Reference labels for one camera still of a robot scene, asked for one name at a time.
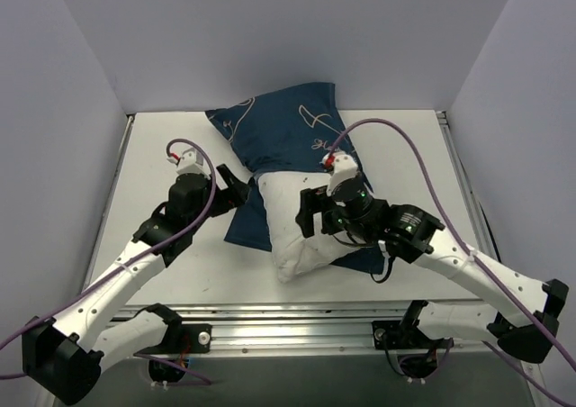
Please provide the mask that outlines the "white pillow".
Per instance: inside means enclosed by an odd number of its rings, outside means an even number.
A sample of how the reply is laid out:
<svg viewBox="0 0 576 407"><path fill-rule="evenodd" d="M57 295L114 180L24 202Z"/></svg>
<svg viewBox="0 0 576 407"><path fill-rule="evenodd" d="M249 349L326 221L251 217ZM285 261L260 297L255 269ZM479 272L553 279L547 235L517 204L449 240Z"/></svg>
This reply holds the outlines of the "white pillow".
<svg viewBox="0 0 576 407"><path fill-rule="evenodd" d="M326 173L278 171L264 173L257 178L258 191L265 208L272 260L278 279L287 283L298 276L335 263L356 271L365 269L361 253L339 243L336 238L323 235L321 218L313 218L314 235L305 238L295 218L301 207L301 191L326 185Z"/></svg>

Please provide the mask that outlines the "blue embroidered pillowcase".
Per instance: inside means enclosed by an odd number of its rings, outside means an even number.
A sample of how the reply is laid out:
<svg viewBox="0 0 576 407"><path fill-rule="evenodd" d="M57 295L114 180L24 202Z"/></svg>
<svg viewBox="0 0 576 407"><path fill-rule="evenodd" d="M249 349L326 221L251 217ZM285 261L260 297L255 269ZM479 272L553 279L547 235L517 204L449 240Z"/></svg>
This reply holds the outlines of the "blue embroidered pillowcase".
<svg viewBox="0 0 576 407"><path fill-rule="evenodd" d="M225 240L272 255L257 178L278 171L325 173L320 162L346 128L336 107L335 86L316 82L286 87L205 115L251 174L247 202L236 210ZM354 250L360 251L365 265L359 272L384 273L378 248Z"/></svg>

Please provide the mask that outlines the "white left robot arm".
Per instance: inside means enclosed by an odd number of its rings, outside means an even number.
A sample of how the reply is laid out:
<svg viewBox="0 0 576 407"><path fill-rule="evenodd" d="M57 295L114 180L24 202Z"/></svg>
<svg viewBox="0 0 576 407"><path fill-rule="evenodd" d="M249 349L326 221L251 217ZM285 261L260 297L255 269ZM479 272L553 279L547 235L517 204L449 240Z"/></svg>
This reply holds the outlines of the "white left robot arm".
<svg viewBox="0 0 576 407"><path fill-rule="evenodd" d="M175 350L182 319L160 303L115 327L124 304L168 268L193 243L206 219L243 205L249 186L224 164L206 173L180 173L161 203L133 234L114 262L72 304L36 317L22 334L22 370L66 406L85 398L109 367L142 349Z"/></svg>

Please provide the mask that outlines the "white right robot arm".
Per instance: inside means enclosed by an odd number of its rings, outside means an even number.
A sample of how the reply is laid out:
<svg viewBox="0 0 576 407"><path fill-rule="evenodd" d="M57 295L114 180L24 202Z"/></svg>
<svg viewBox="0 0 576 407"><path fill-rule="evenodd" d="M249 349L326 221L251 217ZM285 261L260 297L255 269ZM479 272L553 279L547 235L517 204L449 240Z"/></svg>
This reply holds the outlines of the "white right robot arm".
<svg viewBox="0 0 576 407"><path fill-rule="evenodd" d="M358 245L377 247L390 262L400 260L435 272L481 300L479 305L414 300L391 330L389 346L424 348L439 340L497 344L511 357L544 362L553 348L568 286L540 281L502 265L467 244L435 216L411 204L388 204L372 197L358 179L336 191L304 189L295 217L304 237L345 232Z"/></svg>

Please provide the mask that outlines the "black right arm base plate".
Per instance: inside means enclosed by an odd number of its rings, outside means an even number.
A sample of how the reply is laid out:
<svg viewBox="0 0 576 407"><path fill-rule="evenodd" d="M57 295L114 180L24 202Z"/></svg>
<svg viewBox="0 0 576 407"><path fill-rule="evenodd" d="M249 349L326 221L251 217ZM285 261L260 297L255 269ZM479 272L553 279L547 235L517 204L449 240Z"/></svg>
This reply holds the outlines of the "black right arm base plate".
<svg viewBox="0 0 576 407"><path fill-rule="evenodd" d="M377 350L447 348L448 338L433 339L420 329L420 320L372 321L373 344Z"/></svg>

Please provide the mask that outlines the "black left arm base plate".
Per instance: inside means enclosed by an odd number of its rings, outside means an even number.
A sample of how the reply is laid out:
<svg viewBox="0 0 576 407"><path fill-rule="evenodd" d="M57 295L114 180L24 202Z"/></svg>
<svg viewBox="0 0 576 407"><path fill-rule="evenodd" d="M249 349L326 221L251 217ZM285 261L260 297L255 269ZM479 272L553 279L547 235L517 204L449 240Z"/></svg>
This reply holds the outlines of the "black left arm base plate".
<svg viewBox="0 0 576 407"><path fill-rule="evenodd" d="M205 322L185 322L175 311L159 303L147 309L166 325L166 332L157 344L145 351L150 354L207 354L211 350L212 326Z"/></svg>

